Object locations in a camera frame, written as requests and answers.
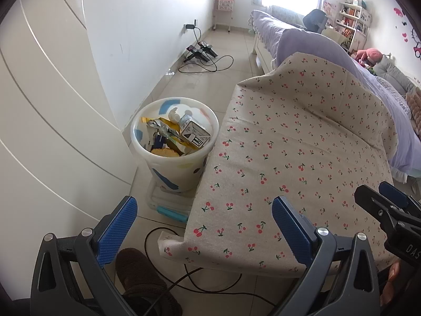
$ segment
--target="cherry print tablecloth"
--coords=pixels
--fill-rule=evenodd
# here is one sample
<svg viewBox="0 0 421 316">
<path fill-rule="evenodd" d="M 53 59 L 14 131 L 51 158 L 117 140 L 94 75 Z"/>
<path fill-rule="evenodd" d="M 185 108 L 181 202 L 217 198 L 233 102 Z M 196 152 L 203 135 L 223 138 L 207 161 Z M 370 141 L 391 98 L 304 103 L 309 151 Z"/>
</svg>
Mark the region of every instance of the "cherry print tablecloth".
<svg viewBox="0 0 421 316">
<path fill-rule="evenodd" d="M 161 255 L 237 272 L 304 270 L 272 218 L 285 195 L 316 226 L 367 234 L 386 267 L 378 222 L 354 202 L 357 186 L 392 182 L 397 148 L 384 104 L 344 68 L 296 53 L 271 73 L 239 83 L 193 203 L 184 237 L 163 232 Z"/>
</svg>

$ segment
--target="power cord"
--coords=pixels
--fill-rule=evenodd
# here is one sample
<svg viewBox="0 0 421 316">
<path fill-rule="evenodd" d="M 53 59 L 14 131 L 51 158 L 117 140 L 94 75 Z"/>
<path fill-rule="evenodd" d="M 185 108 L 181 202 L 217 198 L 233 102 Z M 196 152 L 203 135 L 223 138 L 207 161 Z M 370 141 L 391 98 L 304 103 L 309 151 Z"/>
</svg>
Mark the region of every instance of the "power cord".
<svg viewBox="0 0 421 316">
<path fill-rule="evenodd" d="M 172 230 L 172 229 L 170 229 L 170 228 L 167 228 L 167 227 L 157 227 L 157 228 L 154 228 L 154 229 L 152 229 L 147 235 L 146 235 L 146 237 L 145 237 L 145 242 L 144 242 L 144 250 L 145 250 L 145 254 L 146 254 L 146 257 L 148 258 L 148 261 L 149 261 L 149 263 L 152 265 L 152 267 L 155 269 L 155 271 L 156 272 L 158 272 L 163 278 L 165 278 L 167 281 L 169 281 L 172 285 L 170 285 L 168 288 L 167 288 L 167 290 L 165 290 L 152 304 L 151 304 L 151 306 L 149 307 L 149 309 L 148 310 L 146 310 L 146 312 L 143 314 L 143 316 L 146 316 L 152 309 L 153 309 L 153 307 L 161 300 L 161 298 L 163 297 L 163 296 L 165 296 L 173 287 L 175 287 L 175 286 L 178 286 L 178 287 L 180 287 L 180 288 L 182 288 L 182 289 L 185 289 L 185 290 L 187 290 L 187 291 L 191 291 L 191 292 L 196 292 L 196 293 L 203 293 L 203 294 L 248 294 L 248 295 L 250 295 L 250 296 L 253 296 L 253 297 L 257 297 L 257 298 L 260 298 L 261 300 L 263 300 L 263 301 L 265 301 L 266 303 L 268 303 L 268 304 L 270 304 L 270 305 L 272 305 L 273 307 L 275 306 L 275 304 L 274 303 L 272 303 L 272 302 L 270 302 L 269 300 L 267 300 L 266 298 L 263 298 L 262 296 L 259 296 L 258 294 L 254 294 L 254 293 L 250 293 L 250 292 L 224 292 L 224 291 L 226 291 L 226 290 L 228 290 L 228 289 L 230 289 L 230 288 L 232 288 L 232 287 L 234 287 L 239 281 L 240 281 L 240 279 L 241 279 L 241 277 L 243 276 L 243 274 L 240 274 L 239 275 L 239 277 L 238 277 L 238 279 L 235 281 L 235 283 L 233 283 L 232 285 L 230 285 L 229 287 L 227 287 L 227 288 L 225 288 L 225 289 L 222 289 L 222 290 L 218 290 L 218 291 L 208 291 L 208 290 L 205 290 L 205 289 L 202 289 L 202 288 L 200 288 L 200 287 L 198 287 L 194 282 L 193 282 L 193 279 L 190 277 L 193 273 L 195 273 L 195 272 L 197 272 L 197 271 L 200 271 L 200 270 L 202 270 L 203 268 L 202 267 L 200 267 L 200 268 L 196 268 L 195 270 L 193 270 L 193 271 L 188 271 L 188 269 L 187 269 L 187 266 L 186 266 L 186 264 L 184 264 L 184 269 L 186 270 L 186 274 L 185 275 L 183 275 L 180 279 L 177 279 L 175 282 L 173 282 L 173 281 L 171 281 L 168 277 L 166 277 L 165 275 L 163 275 L 156 267 L 155 267 L 155 265 L 153 264 L 153 262 L 151 261 L 151 259 L 149 258 L 149 255 L 148 255 L 148 252 L 147 252 L 147 250 L 146 250 L 146 243 L 147 243 L 147 240 L 148 240 L 148 238 L 149 238 L 149 236 L 154 232 L 154 231 L 156 231 L 156 230 L 159 230 L 159 229 L 165 229 L 165 230 L 169 230 L 170 232 L 172 232 L 172 233 L 174 233 L 175 235 L 177 235 L 178 236 L 178 234 L 177 234 L 177 232 L 175 232 L 174 230 Z M 192 284 L 193 284 L 193 286 L 194 287 L 196 287 L 198 290 L 200 290 L 200 291 L 196 291 L 196 290 L 192 290 L 192 289 L 189 289 L 188 287 L 184 287 L 184 286 L 181 286 L 181 285 L 178 285 L 178 283 L 179 282 L 181 282 L 182 280 L 184 280 L 184 279 L 186 279 L 186 278 L 189 278 L 189 280 L 192 282 Z"/>
<path fill-rule="evenodd" d="M 196 35 L 196 31 L 195 31 L 195 29 L 198 29 L 198 30 L 199 30 L 199 32 L 200 32 L 199 39 L 197 39 L 197 35 Z M 201 37 L 202 37 L 202 31 L 201 31 L 201 29 L 200 29 L 199 27 L 195 27 L 195 28 L 193 29 L 193 33 L 194 33 L 194 37 L 196 38 L 196 45 L 197 45 L 197 44 L 199 43 L 199 41 L 200 41 Z M 187 66 L 187 65 L 192 65 L 192 64 L 197 65 L 197 66 L 200 66 L 201 68 L 205 69 L 205 70 L 206 70 L 205 72 L 218 72 L 218 71 L 224 71 L 224 70 L 229 69 L 229 68 L 232 66 L 232 64 L 234 64 L 234 58 L 233 58 L 233 56 L 230 56 L 230 55 L 225 55 L 225 56 L 222 56 L 222 57 L 220 57 L 217 61 L 213 61 L 213 59 L 212 59 L 212 58 L 211 58 L 211 57 L 210 57 L 207 53 L 203 52 L 203 54 L 211 60 L 212 64 L 209 64 L 209 65 L 204 64 L 204 63 L 202 62 L 202 60 L 201 60 L 201 63 L 202 63 L 204 66 L 215 66 L 215 70 L 208 70 L 207 68 L 203 67 L 202 65 L 200 65 L 200 64 L 198 64 L 198 63 L 187 63 L 187 64 L 184 64 L 184 65 L 180 66 L 180 67 L 178 68 L 178 72 L 181 72 L 181 73 L 203 73 L 203 71 L 190 71 L 190 72 L 187 72 L 187 71 L 181 71 L 181 70 L 180 70 L 181 68 L 183 68 L 183 67 L 185 67 L 185 66 Z M 217 62 L 219 62 L 219 61 L 220 61 L 222 58 L 224 58 L 224 57 L 231 57 L 232 62 L 231 62 L 231 64 L 230 64 L 227 68 L 224 68 L 224 69 L 219 69 L 219 70 L 218 70 L 218 67 L 217 67 L 216 63 L 217 63 Z"/>
</svg>

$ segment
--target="black cable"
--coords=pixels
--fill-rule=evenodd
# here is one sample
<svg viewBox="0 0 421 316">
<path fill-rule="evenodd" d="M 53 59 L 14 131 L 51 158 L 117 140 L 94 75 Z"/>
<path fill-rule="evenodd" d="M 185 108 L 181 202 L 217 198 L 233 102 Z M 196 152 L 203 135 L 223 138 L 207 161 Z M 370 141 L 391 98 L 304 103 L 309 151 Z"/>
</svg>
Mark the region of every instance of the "black cable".
<svg viewBox="0 0 421 316">
<path fill-rule="evenodd" d="M 154 231 L 156 231 L 156 230 L 159 230 L 159 229 L 165 229 L 165 230 L 169 230 L 170 232 L 172 232 L 172 233 L 174 233 L 175 235 L 177 235 L 178 236 L 178 234 L 177 234 L 177 232 L 175 232 L 174 230 L 172 230 L 172 229 L 170 229 L 170 228 L 167 228 L 167 227 L 157 227 L 157 228 L 154 228 L 154 229 L 152 229 L 147 235 L 146 235 L 146 237 L 145 237 L 145 241 L 144 241 L 144 250 L 145 250 L 145 255 L 146 255 L 146 257 L 148 258 L 148 261 L 149 261 L 149 263 L 152 265 L 152 267 L 155 269 L 155 271 L 156 272 L 158 272 L 163 278 L 165 278 L 167 281 L 169 281 L 171 284 L 172 284 L 172 286 L 170 287 L 170 288 L 168 288 L 168 290 L 167 291 L 165 291 L 165 293 L 167 293 L 168 291 L 170 291 L 174 286 L 178 286 L 178 287 L 180 287 L 180 288 L 182 288 L 182 289 L 184 289 L 184 290 L 187 290 L 187 291 L 191 291 L 191 292 L 196 292 L 196 293 L 203 293 L 203 294 L 231 294 L 231 295 L 235 295 L 235 294 L 248 294 L 248 295 L 250 295 L 250 296 L 253 296 L 253 297 L 257 297 L 257 298 L 260 298 L 261 300 L 263 300 L 263 301 L 265 301 L 266 303 L 268 303 L 268 304 L 270 304 L 270 305 L 272 305 L 272 306 L 275 306 L 275 304 L 274 303 L 272 303 L 272 302 L 270 302 L 269 300 L 267 300 L 266 298 L 263 298 L 262 296 L 259 296 L 258 294 L 254 294 L 254 293 L 250 293 L 250 292 L 223 292 L 223 291 L 226 291 L 226 290 L 228 290 L 228 289 L 230 289 L 230 288 L 232 288 L 234 285 L 236 285 L 238 282 L 239 282 L 239 280 L 241 279 L 241 277 L 242 277 L 242 275 L 240 275 L 240 277 L 237 279 L 237 281 L 235 282 L 235 283 L 233 283 L 231 286 L 229 286 L 229 287 L 227 287 L 227 288 L 225 288 L 225 289 L 222 289 L 222 290 L 220 290 L 220 291 L 208 291 L 208 290 L 204 290 L 204 289 L 201 289 L 201 288 L 199 288 L 193 281 L 192 281 L 192 279 L 190 278 L 190 275 L 191 274 L 193 274 L 194 272 L 197 272 L 198 270 L 200 270 L 200 269 L 203 269 L 203 268 L 198 268 L 198 269 L 196 269 L 196 270 L 193 270 L 193 271 L 191 271 L 191 272 L 189 272 L 188 270 L 187 270 L 187 266 L 184 264 L 184 268 L 185 268 L 185 270 L 186 270 L 186 274 L 182 277 L 182 278 L 180 278 L 179 280 L 177 280 L 176 282 L 173 282 L 171 279 L 169 279 L 168 277 L 166 277 L 165 275 L 163 275 L 156 267 L 155 267 L 155 265 L 153 264 L 153 262 L 151 261 L 151 259 L 149 258 L 149 255 L 148 255 L 148 252 L 147 252 L 147 250 L 146 250 L 146 243 L 147 243 L 147 240 L 148 240 L 148 237 L 154 232 Z M 193 290 L 193 289 L 189 289 L 188 287 L 184 287 L 184 286 L 181 286 L 181 285 L 178 285 L 178 283 L 179 282 L 181 282 L 181 280 L 183 280 L 183 279 L 185 279 L 186 277 L 189 277 L 189 279 L 190 279 L 190 281 L 193 283 L 193 285 L 196 287 L 196 288 L 198 288 L 200 291 L 196 291 L 196 290 Z"/>
<path fill-rule="evenodd" d="M 195 29 L 196 29 L 196 28 L 197 28 L 197 29 L 199 30 L 199 32 L 200 32 L 199 39 L 197 39 L 197 35 L 196 35 L 196 31 L 195 31 Z M 199 43 L 199 41 L 200 41 L 201 37 L 202 37 L 202 31 L 201 31 L 201 29 L 200 29 L 199 27 L 195 27 L 195 28 L 193 29 L 193 33 L 194 33 L 194 37 L 196 38 L 196 45 L 197 45 L 197 44 Z M 206 65 L 206 64 L 204 64 L 204 63 L 202 62 L 202 60 L 200 60 L 200 61 L 201 61 L 201 63 L 202 63 L 204 66 L 215 66 L 215 70 L 208 70 L 207 68 L 205 68 L 205 67 L 203 67 L 202 65 L 197 64 L 197 63 L 187 63 L 187 64 L 184 64 L 184 65 L 180 66 L 180 67 L 178 68 L 178 72 L 180 72 L 180 73 L 203 73 L 203 71 L 190 71 L 190 72 L 186 72 L 186 71 L 181 71 L 181 70 L 180 70 L 181 68 L 183 68 L 183 67 L 185 67 L 185 66 L 187 66 L 187 65 L 192 65 L 192 64 L 197 65 L 197 66 L 200 66 L 201 68 L 205 69 L 207 72 L 218 72 L 218 71 L 224 71 L 224 70 L 229 69 L 229 68 L 232 66 L 232 64 L 234 64 L 234 57 L 233 57 L 233 56 L 230 56 L 230 55 L 225 55 L 225 56 L 222 56 L 222 57 L 220 57 L 217 61 L 215 61 L 215 62 L 214 62 L 214 61 L 213 61 L 213 59 L 212 59 L 212 58 L 211 58 L 211 57 L 210 57 L 207 53 L 203 52 L 203 54 L 211 60 L 212 64 Z M 219 69 L 219 70 L 218 70 L 218 67 L 217 67 L 216 63 L 217 63 L 217 62 L 219 62 L 219 61 L 220 61 L 222 58 L 224 58 L 224 57 L 231 57 L 232 62 L 231 62 L 231 64 L 230 64 L 227 68 L 225 68 L 225 69 Z"/>
</svg>

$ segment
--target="bed frame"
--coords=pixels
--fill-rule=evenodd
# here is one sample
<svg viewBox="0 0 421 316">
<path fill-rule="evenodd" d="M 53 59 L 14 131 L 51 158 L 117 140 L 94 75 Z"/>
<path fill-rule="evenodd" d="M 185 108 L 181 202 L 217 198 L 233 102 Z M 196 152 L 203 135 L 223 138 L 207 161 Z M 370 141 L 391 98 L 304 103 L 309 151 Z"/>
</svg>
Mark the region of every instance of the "bed frame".
<svg viewBox="0 0 421 316">
<path fill-rule="evenodd" d="M 269 73 L 276 68 L 276 61 L 268 50 L 264 48 L 264 44 L 259 40 L 258 35 L 254 37 L 254 45 L 252 54 L 257 55 L 260 64 L 262 65 L 263 72 Z"/>
</svg>

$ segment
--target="blue gripper pad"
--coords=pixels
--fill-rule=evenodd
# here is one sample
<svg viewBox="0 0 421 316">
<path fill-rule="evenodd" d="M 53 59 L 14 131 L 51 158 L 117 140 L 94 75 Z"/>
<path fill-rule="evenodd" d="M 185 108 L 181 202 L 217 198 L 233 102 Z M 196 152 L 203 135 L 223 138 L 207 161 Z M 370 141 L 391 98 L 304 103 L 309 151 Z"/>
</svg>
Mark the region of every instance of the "blue gripper pad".
<svg viewBox="0 0 421 316">
<path fill-rule="evenodd" d="M 96 259 L 102 268 L 114 260 L 136 216 L 137 202 L 136 199 L 130 197 L 98 241 Z"/>
<path fill-rule="evenodd" d="M 316 228 L 311 229 L 285 197 L 274 199 L 272 216 L 297 261 L 309 267 L 313 262 L 312 243 L 317 241 Z"/>
<path fill-rule="evenodd" d="M 380 183 L 378 192 L 399 208 L 405 209 L 408 206 L 408 196 L 386 181 Z"/>
</svg>

